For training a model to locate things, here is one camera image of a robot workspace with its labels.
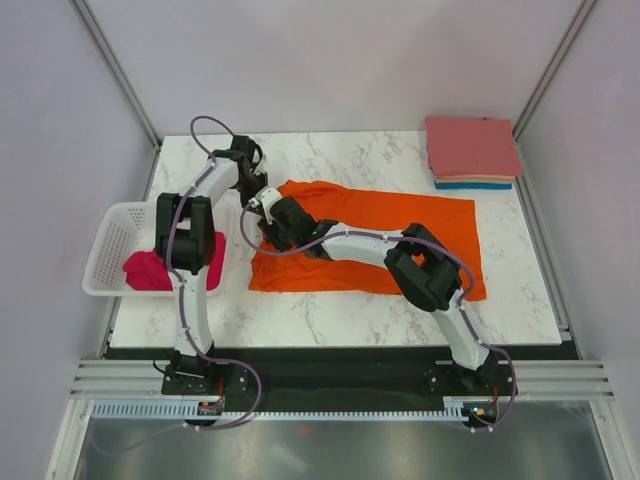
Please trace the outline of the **aluminium frame post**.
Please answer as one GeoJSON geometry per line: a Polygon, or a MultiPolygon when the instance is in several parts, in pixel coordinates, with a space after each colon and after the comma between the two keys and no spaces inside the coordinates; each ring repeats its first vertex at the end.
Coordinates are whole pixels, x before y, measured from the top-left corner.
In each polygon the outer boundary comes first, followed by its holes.
{"type": "Polygon", "coordinates": [[[70,0],[69,5],[78,16],[92,44],[104,62],[107,71],[113,78],[119,92],[127,103],[138,125],[155,151],[161,148],[161,139],[152,125],[149,115],[129,80],[116,52],[110,44],[100,22],[88,1],[70,0]]]}
{"type": "Polygon", "coordinates": [[[518,141],[524,134],[528,124],[532,120],[539,105],[558,76],[599,4],[600,1],[598,0],[582,0],[579,2],[578,8],[569,21],[567,28],[562,34],[549,61],[543,69],[540,78],[535,84],[531,95],[514,124],[512,134],[515,141],[518,141]]]}

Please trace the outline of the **left aluminium frame post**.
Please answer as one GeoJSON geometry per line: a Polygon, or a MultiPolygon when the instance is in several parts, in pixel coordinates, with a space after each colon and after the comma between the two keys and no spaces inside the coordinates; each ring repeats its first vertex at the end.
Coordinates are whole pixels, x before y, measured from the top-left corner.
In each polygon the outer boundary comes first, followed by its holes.
{"type": "Polygon", "coordinates": [[[78,16],[92,44],[104,62],[107,71],[113,78],[119,92],[127,103],[138,125],[155,151],[161,148],[161,139],[152,125],[149,115],[129,80],[116,52],[110,44],[100,22],[88,1],[70,0],[69,5],[78,16]]]}

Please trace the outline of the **magenta t-shirt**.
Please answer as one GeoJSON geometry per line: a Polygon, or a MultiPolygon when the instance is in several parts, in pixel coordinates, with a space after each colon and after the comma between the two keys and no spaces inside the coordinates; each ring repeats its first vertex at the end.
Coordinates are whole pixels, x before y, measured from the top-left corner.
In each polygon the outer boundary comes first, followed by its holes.
{"type": "MultiPolygon", "coordinates": [[[[215,290],[221,283],[227,241],[223,233],[216,233],[216,252],[209,266],[206,281],[208,292],[215,290]]],[[[136,291],[171,292],[172,284],[163,261],[155,250],[137,251],[123,264],[126,284],[136,291]]]]}

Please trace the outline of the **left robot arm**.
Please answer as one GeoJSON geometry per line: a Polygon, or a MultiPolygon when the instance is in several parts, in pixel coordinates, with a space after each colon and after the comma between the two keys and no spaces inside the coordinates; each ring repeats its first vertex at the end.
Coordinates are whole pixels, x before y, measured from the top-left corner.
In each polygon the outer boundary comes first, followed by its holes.
{"type": "Polygon", "coordinates": [[[211,392],[220,378],[218,367],[204,360],[213,347],[206,299],[217,247],[213,207],[230,190],[245,206],[265,188],[263,157],[255,140],[235,135],[229,148],[208,153],[204,168],[183,189],[156,201],[155,252],[167,268],[179,323],[174,350],[194,359],[184,379],[198,393],[211,392]]]}

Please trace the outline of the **white plastic basket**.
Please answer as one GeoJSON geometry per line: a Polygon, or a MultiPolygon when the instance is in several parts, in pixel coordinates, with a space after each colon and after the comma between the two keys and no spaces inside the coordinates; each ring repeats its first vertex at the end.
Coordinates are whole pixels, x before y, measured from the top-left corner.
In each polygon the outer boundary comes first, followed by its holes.
{"type": "MultiPolygon", "coordinates": [[[[232,263],[232,246],[237,233],[237,209],[226,202],[213,207],[215,230],[225,239],[216,246],[214,265],[218,284],[207,290],[209,297],[221,293],[232,263]]],[[[172,291],[136,290],[126,282],[125,262],[136,252],[155,246],[156,205],[153,202],[124,202],[111,206],[98,228],[87,264],[82,288],[91,296],[171,297],[172,291]]]]}

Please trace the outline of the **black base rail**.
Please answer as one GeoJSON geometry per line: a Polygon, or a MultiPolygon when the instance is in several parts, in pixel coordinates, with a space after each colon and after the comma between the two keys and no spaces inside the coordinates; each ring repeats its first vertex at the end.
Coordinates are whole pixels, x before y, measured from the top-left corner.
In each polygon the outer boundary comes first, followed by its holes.
{"type": "Polygon", "coordinates": [[[161,391],[220,395],[234,410],[314,412],[440,407],[447,397],[508,399],[504,360],[486,384],[462,382],[444,347],[216,348],[212,362],[174,353],[161,391]]]}

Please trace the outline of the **right aluminium frame post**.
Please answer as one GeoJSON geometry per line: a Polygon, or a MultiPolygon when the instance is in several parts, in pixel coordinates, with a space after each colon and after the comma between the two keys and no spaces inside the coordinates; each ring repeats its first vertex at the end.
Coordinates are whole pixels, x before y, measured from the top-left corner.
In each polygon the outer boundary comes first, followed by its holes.
{"type": "Polygon", "coordinates": [[[579,2],[578,8],[569,21],[567,28],[562,34],[549,61],[543,69],[540,78],[535,84],[531,95],[514,124],[512,134],[515,141],[518,141],[524,134],[528,124],[532,120],[539,105],[558,76],[599,4],[600,1],[598,0],[582,0],[579,2]]]}

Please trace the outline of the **folded peach t-shirt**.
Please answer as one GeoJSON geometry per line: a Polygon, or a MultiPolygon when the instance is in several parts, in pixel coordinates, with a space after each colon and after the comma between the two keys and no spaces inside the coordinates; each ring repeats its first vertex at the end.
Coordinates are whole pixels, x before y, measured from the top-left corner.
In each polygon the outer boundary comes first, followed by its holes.
{"type": "Polygon", "coordinates": [[[434,176],[437,183],[444,184],[510,184],[515,180],[515,176],[509,175],[457,175],[457,176],[434,176]]]}

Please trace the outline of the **orange t-shirt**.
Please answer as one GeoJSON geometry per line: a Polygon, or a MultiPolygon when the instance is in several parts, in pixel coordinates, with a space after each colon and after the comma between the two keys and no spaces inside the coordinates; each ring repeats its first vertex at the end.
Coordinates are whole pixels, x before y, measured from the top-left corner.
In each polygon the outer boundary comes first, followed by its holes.
{"type": "MultiPolygon", "coordinates": [[[[488,297],[482,272],[475,202],[438,196],[349,189],[337,184],[288,181],[279,187],[316,220],[331,219],[372,230],[425,226],[443,246],[468,265],[476,284],[469,301],[488,297]]],[[[398,295],[389,272],[353,261],[311,259],[303,253],[276,257],[257,253],[249,289],[268,293],[362,291],[398,295]]]]}

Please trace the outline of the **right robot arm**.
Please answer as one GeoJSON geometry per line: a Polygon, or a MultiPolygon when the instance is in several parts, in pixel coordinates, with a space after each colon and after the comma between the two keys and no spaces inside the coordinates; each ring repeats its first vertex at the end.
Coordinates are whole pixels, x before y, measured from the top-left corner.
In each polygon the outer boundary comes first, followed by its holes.
{"type": "Polygon", "coordinates": [[[436,321],[465,391],[477,394],[489,387],[500,360],[516,380],[509,353],[483,340],[475,328],[467,307],[467,297],[476,287],[473,270],[425,226],[413,223],[404,230],[379,231],[316,220],[295,199],[270,188],[252,198],[243,212],[259,216],[258,227],[273,247],[269,251],[255,245],[257,252],[272,257],[301,254],[386,270],[402,296],[436,321]]]}

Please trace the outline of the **folded pink t-shirt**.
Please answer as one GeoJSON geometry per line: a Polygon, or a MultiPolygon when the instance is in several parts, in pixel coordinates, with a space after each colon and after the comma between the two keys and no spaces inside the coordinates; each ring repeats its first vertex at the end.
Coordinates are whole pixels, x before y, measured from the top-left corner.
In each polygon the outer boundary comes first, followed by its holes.
{"type": "Polygon", "coordinates": [[[508,119],[428,116],[428,166],[436,177],[513,179],[523,174],[508,119]]]}

